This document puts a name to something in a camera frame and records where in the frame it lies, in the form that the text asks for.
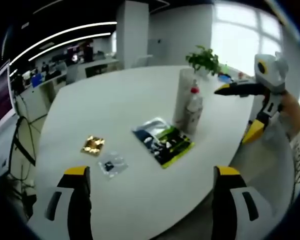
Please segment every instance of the computer monitor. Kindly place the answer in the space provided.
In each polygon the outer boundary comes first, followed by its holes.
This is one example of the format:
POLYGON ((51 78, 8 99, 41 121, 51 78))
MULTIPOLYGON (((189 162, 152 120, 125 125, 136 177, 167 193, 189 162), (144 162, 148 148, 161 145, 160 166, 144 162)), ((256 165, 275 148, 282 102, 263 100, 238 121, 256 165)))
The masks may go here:
POLYGON ((0 68, 0 127, 16 114, 9 74, 7 62, 0 68))

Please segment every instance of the white cabinet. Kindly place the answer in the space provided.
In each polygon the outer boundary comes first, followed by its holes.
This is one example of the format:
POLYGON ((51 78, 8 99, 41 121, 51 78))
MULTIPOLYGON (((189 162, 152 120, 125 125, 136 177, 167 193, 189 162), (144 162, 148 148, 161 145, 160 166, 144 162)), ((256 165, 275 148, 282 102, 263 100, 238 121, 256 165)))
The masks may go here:
POLYGON ((50 106, 39 87, 29 87, 21 93, 21 96, 16 97, 18 111, 29 122, 33 122, 48 114, 50 106))

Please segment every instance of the green plant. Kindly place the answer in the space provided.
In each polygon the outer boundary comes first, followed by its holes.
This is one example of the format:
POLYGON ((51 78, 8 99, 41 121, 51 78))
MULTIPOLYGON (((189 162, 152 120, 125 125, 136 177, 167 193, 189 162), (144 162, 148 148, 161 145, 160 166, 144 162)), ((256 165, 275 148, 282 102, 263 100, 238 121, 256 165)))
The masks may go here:
POLYGON ((204 46, 197 45, 200 53, 191 52, 185 57, 189 64, 193 67, 194 71, 198 71, 201 67, 211 73, 213 76, 220 72, 218 55, 212 54, 212 49, 206 49, 204 46))

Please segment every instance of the small plastic bag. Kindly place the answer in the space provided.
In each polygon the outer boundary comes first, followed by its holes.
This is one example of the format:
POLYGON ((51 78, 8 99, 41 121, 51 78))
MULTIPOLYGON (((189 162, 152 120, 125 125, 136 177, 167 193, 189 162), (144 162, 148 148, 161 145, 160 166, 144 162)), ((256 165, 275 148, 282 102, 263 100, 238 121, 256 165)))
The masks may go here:
POLYGON ((128 167, 125 159, 114 151, 99 156, 98 165, 107 179, 112 179, 128 167))

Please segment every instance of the bottle cap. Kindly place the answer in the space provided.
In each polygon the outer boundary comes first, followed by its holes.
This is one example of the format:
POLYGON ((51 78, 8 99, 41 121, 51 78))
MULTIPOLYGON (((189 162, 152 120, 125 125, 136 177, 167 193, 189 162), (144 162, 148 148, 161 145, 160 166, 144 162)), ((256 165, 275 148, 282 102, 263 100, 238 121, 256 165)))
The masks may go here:
POLYGON ((192 87, 191 88, 191 93, 192 94, 198 94, 199 93, 199 88, 198 87, 192 87))

